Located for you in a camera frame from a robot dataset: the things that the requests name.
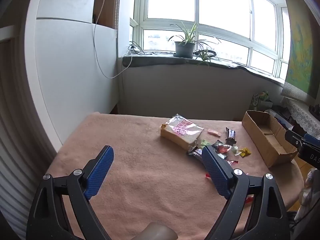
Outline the black patterned candy wrapper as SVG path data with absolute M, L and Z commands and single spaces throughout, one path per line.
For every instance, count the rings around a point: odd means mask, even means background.
M 220 140 L 217 140 L 215 143 L 212 144 L 212 147 L 217 151 L 218 148 L 222 145 L 223 145 L 223 142 L 221 142 Z

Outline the wall map poster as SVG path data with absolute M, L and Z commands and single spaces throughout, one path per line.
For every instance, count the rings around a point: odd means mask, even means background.
M 290 55 L 282 95 L 313 105 L 319 90 L 319 10 L 311 0 L 285 0 Z

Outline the pink candy wrapper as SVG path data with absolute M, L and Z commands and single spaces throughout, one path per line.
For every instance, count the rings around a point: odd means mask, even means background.
M 215 136 L 215 137 L 221 137 L 221 133 L 218 132 L 218 131 L 215 131 L 215 130 L 213 130 L 213 129 L 208 129 L 208 130 L 207 130 L 207 133 L 210 134 L 210 135 L 213 135 L 213 136 Z

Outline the Snickers bar chinese label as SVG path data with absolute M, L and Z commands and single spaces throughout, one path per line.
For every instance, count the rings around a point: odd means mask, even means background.
M 188 152 L 187 155 L 192 156 L 199 161 L 202 161 L 202 149 L 199 147 L 195 147 L 190 152 Z

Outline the white lace cloth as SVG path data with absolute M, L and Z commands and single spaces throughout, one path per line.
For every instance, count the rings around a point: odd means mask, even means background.
M 283 98 L 282 103 L 304 131 L 319 139 L 319 120 L 309 112 L 309 107 L 306 104 L 289 98 Z

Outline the green jelly cup snack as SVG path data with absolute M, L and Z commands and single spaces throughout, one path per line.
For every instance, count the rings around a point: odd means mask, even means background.
M 201 140 L 200 144 L 199 144 L 199 148 L 203 149 L 205 146 L 211 146 L 212 144 L 206 140 Z

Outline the bagged sliced bread loaf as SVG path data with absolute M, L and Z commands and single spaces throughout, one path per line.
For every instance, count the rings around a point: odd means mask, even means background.
M 161 124 L 160 127 L 160 135 L 162 137 L 174 142 L 187 152 L 196 147 L 203 131 L 204 128 L 179 114 Z

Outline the potted spider plant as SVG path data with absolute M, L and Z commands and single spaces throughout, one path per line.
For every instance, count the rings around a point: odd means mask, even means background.
M 171 41 L 175 37 L 180 39 L 179 41 L 175 41 L 175 57 L 192 59 L 193 57 L 196 57 L 194 53 L 198 50 L 213 50 L 210 46 L 211 42 L 209 40 L 198 37 L 197 22 L 194 22 L 190 28 L 188 28 L 183 22 L 180 24 L 172 23 L 170 25 L 178 27 L 182 32 L 182 34 L 172 35 L 168 39 L 168 41 Z

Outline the clear green candy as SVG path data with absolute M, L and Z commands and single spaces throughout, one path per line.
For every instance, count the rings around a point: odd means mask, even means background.
M 239 148 L 238 148 L 238 146 L 236 146 L 236 145 L 232 146 L 231 152 L 232 152 L 235 156 L 237 156 L 237 155 L 240 154 Z

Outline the red orange jelly cup snack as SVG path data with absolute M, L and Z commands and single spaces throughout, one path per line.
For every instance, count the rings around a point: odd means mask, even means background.
M 225 145 L 225 144 L 222 144 L 222 145 L 219 145 L 217 147 L 217 153 L 219 154 L 227 154 L 227 152 L 232 148 L 231 145 Z

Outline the small black teapot set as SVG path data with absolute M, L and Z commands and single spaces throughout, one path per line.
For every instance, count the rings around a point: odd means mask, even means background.
M 317 105 L 310 105 L 309 106 L 309 112 L 311 113 L 311 115 L 313 115 L 316 119 L 320 119 L 320 106 L 319 104 Z

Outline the white cabinet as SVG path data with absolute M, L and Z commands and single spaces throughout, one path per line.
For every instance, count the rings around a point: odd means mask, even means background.
M 116 31 L 92 22 L 94 0 L 30 0 L 24 59 L 37 116 L 57 152 L 93 112 L 118 102 Z

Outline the yellow candy wrapper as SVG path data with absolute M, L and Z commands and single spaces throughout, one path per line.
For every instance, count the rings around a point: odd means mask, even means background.
M 248 156 L 248 155 L 251 155 L 251 151 L 248 149 L 248 148 L 242 148 L 239 150 L 239 153 L 240 153 L 240 156 L 242 158 Z

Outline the Snickers bar english label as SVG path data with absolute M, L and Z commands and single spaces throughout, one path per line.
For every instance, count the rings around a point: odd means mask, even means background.
M 229 145 L 236 144 L 236 140 L 235 140 L 236 133 L 235 133 L 235 130 L 226 127 L 226 132 L 227 132 L 226 144 L 229 144 Z

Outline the brown cardboard box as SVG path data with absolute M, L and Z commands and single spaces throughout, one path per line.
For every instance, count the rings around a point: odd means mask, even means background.
M 286 129 L 269 113 L 248 110 L 242 125 L 267 167 L 289 163 L 297 155 L 295 146 L 285 139 Z

